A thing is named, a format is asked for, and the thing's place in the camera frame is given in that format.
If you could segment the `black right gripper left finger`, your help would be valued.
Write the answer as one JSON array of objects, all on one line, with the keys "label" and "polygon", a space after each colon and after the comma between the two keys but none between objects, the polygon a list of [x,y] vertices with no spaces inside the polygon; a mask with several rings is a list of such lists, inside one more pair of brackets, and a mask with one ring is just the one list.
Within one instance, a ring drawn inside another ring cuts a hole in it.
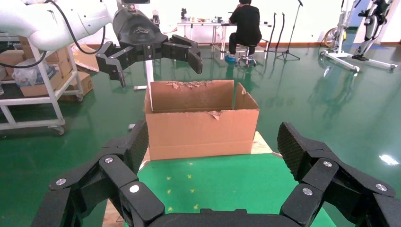
[{"label": "black right gripper left finger", "polygon": [[150,226],[165,207],[138,177],[147,148],[147,123],[139,120],[128,135],[108,141],[93,159],[53,179],[32,226],[80,227],[105,200],[130,227]]}]

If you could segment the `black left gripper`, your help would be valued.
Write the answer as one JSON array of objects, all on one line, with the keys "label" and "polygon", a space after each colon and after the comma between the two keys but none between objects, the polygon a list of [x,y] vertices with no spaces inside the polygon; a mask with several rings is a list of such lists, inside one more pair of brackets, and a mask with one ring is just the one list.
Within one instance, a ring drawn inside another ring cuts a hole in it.
[{"label": "black left gripper", "polygon": [[96,54],[100,72],[109,75],[110,80],[119,81],[126,87],[124,70],[135,61],[169,58],[184,61],[197,73],[203,71],[203,62],[198,43],[179,35],[161,33],[140,10],[119,10],[113,19],[113,30],[120,48],[108,41]]}]

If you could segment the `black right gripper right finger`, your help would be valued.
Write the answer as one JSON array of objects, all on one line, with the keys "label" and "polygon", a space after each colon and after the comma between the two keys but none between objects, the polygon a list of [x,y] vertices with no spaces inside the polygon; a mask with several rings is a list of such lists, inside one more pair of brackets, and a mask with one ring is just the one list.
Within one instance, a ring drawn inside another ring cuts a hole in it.
[{"label": "black right gripper right finger", "polygon": [[280,125],[277,143],[298,182],[280,215],[308,227],[329,203],[357,227],[400,226],[401,202],[390,185],[345,164],[325,143],[303,137],[291,123]]}]

